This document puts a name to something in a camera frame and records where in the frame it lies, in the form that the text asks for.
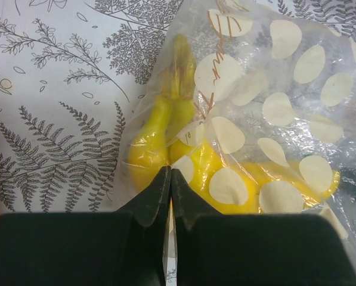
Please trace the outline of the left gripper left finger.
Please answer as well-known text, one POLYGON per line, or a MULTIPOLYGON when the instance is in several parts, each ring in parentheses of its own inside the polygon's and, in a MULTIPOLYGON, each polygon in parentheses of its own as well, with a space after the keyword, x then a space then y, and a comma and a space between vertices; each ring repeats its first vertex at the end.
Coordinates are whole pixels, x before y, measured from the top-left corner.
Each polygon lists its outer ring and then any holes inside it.
POLYGON ((165 285, 171 169, 115 212, 0 216, 0 285, 165 285))

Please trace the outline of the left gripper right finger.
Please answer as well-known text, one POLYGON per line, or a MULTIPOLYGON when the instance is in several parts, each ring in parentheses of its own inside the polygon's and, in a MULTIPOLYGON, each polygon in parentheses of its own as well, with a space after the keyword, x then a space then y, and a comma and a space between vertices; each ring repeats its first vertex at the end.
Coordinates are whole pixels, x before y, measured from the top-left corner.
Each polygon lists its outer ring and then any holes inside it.
POLYGON ((356 285, 332 225, 316 214, 221 214, 171 173, 178 285, 356 285))

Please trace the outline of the yellow fake banana bunch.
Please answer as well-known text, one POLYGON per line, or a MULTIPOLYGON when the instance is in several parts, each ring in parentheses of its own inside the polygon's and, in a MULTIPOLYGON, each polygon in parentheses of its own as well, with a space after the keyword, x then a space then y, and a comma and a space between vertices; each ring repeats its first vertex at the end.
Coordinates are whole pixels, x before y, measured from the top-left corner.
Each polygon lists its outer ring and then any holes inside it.
POLYGON ((267 160, 230 159, 246 145, 244 133, 226 117, 195 120, 203 112, 194 101, 197 65, 187 37, 176 35, 171 51, 170 63, 157 76, 150 114, 126 156, 136 190, 170 166, 224 214, 291 214, 325 204, 339 186, 340 173, 319 156, 288 161, 278 143, 260 138, 267 160))

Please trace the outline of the clear polka dot zip bag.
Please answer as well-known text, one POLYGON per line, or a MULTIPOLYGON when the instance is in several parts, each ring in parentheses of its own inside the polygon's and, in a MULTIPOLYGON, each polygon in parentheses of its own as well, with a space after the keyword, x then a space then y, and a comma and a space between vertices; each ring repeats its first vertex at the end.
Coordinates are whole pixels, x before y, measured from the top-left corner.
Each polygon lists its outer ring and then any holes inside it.
POLYGON ((340 183, 325 202, 300 213, 327 219, 356 269, 356 1, 184 1, 122 135, 117 178, 133 186, 126 156, 150 114, 157 76, 172 58, 172 42, 185 35, 196 60, 194 101, 202 122, 231 120, 246 145, 234 161, 267 156, 260 138, 278 143, 288 161, 325 159, 340 183))

